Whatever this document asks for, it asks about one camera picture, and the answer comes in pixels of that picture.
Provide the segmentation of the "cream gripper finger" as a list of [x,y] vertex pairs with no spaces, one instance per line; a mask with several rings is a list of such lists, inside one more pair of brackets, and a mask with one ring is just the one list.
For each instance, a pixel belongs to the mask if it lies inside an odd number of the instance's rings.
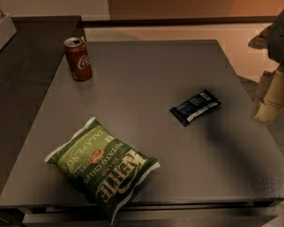
[[274,121],[284,108],[284,64],[274,72],[264,71],[257,88],[252,118],[257,122]]

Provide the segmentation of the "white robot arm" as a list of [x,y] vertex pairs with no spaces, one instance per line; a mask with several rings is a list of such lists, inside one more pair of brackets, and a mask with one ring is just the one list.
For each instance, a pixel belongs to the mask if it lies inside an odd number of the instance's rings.
[[254,120],[269,123],[284,108],[284,9],[270,26],[250,41],[249,46],[266,48],[268,57],[278,63],[274,72],[263,72],[252,113]]

